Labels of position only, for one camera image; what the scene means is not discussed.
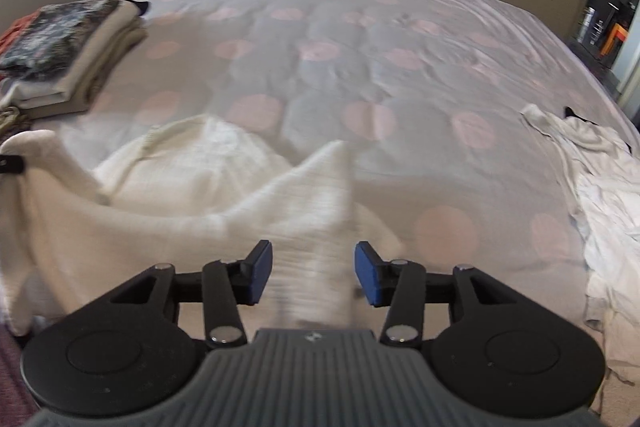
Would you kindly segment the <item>white crinkle muslin garment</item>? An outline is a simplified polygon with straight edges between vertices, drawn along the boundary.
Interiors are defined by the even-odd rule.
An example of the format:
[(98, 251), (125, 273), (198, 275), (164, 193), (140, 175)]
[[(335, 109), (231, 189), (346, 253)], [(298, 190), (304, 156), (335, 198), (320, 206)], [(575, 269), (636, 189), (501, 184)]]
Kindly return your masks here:
[(153, 265), (181, 272), (245, 257), (262, 239), (273, 269), (246, 329), (352, 326), (352, 251), (402, 246), (354, 199), (349, 147), (333, 141), (298, 165), (213, 116), (151, 130), (96, 168), (50, 130), (6, 140), (24, 159), (1, 179), (1, 320), (24, 334), (64, 317)]

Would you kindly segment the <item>pile of white clothes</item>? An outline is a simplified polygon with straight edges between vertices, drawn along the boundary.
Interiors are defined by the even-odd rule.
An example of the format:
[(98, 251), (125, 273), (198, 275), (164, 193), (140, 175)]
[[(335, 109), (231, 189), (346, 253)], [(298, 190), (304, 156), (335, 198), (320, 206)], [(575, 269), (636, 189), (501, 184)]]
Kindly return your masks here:
[(639, 424), (639, 158), (611, 127), (534, 104), (523, 119), (556, 152), (588, 268), (585, 322), (600, 333), (606, 376), (597, 406), (608, 426)]

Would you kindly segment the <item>striped olive garment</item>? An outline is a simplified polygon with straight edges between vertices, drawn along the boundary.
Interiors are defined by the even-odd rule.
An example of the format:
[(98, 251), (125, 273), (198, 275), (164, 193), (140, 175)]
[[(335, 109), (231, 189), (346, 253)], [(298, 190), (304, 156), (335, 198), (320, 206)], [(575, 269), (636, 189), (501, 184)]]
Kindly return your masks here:
[(17, 107), (9, 106), (0, 114), (0, 143), (12, 136), (32, 129), (32, 121)]

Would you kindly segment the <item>folded white sweater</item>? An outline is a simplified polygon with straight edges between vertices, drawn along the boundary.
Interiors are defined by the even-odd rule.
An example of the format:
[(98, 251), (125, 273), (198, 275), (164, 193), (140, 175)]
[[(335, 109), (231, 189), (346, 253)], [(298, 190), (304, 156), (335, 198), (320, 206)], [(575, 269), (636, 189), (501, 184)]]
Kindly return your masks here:
[(43, 81), (1, 78), (1, 106), (15, 106), (23, 110), (36, 107), (43, 102), (65, 100), (76, 87), (80, 75), (123, 30), (132, 24), (140, 24), (143, 27), (142, 16), (149, 11), (151, 3), (137, 0), (118, 1), (119, 8), (107, 17), (88, 39), (68, 69)]

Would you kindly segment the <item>dark floral folded garment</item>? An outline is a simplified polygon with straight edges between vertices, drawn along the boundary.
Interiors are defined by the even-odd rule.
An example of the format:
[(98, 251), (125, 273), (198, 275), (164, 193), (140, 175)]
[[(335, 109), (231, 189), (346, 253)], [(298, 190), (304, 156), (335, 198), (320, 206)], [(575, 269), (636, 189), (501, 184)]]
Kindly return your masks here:
[(82, 0), (44, 6), (1, 53), (1, 78), (43, 81), (68, 69), (118, 0)]

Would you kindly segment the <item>rust orange garment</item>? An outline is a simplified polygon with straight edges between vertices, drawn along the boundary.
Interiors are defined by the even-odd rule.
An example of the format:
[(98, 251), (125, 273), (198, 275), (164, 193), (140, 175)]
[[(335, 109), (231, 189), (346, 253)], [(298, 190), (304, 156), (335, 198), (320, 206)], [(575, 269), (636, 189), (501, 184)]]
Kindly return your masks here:
[(0, 54), (6, 52), (14, 41), (28, 28), (38, 17), (39, 10), (14, 20), (11, 26), (0, 36)]

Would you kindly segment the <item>folded beige knit sweater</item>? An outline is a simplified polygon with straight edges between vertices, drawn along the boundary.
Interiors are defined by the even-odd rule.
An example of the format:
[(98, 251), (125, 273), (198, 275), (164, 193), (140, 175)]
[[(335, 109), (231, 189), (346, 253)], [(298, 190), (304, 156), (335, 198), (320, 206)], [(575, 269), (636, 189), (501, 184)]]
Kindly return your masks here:
[(112, 70), (124, 56), (146, 37), (146, 30), (140, 24), (132, 24), (123, 30), (105, 51), (102, 51), (92, 65), (79, 77), (72, 93), (60, 101), (43, 102), (33, 108), (23, 108), (32, 119), (49, 118), (68, 114), (85, 113), (101, 92)]

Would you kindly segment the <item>pink dotted grey bedsheet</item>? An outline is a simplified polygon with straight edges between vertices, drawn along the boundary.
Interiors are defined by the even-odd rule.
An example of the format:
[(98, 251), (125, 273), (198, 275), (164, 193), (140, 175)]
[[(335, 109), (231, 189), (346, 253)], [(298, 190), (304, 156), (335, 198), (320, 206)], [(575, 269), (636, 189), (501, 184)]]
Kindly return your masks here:
[(534, 104), (636, 130), (529, 12), (496, 0), (145, 0), (146, 39), (87, 114), (48, 119), (86, 166), (198, 114), (299, 161), (348, 143), (355, 197), (433, 269), (476, 265), (572, 322), (588, 280)]

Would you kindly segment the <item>black sock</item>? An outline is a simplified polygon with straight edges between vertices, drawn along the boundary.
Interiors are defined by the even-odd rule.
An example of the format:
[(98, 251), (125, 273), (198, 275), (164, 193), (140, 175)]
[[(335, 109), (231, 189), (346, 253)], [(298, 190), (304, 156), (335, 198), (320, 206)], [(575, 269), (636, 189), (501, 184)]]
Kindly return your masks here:
[(570, 106), (565, 106), (564, 107), (564, 118), (565, 119), (574, 118), (574, 119), (580, 120), (582, 122), (586, 122), (587, 124), (593, 124), (593, 121), (578, 115), (574, 111), (574, 109), (572, 109)]

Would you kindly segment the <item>purple fluffy sleeve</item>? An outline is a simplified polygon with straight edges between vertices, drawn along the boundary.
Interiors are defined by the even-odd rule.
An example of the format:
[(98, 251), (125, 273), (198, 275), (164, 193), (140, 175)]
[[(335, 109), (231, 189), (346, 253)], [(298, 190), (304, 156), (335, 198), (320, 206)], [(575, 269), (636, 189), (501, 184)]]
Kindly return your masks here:
[(13, 336), (0, 327), (0, 426), (21, 426), (38, 412), (37, 404), (21, 377), (21, 349)]

